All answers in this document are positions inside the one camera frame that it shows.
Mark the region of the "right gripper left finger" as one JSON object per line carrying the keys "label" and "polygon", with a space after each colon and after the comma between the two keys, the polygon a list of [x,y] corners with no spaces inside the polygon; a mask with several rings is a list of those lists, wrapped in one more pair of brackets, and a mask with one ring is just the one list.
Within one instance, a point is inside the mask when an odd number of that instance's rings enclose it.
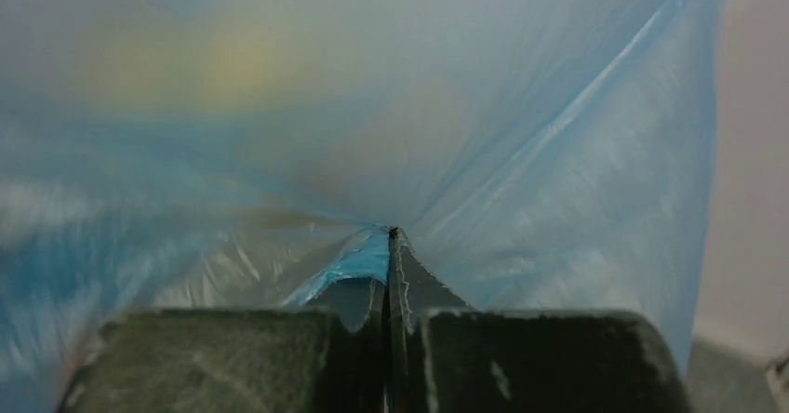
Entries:
{"label": "right gripper left finger", "polygon": [[89,343],[61,412],[380,412],[386,290],[330,285],[298,308],[128,312]]}

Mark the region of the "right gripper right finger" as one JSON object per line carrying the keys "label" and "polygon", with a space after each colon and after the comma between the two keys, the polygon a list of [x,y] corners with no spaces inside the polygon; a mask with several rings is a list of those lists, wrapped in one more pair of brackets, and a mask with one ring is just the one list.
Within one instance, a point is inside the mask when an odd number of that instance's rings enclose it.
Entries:
{"label": "right gripper right finger", "polygon": [[389,232],[393,412],[689,412],[662,334],[622,310],[477,310]]}

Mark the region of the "blue plastic trash bag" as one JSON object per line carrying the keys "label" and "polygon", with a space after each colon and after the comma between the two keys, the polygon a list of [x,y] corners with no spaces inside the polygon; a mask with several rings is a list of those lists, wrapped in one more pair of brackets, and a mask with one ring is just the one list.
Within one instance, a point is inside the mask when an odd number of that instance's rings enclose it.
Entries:
{"label": "blue plastic trash bag", "polygon": [[[282,306],[398,227],[476,308],[620,308],[689,360],[725,0],[1,0],[1,408],[49,412],[141,307]],[[107,111],[91,37],[280,33],[253,110]]]}

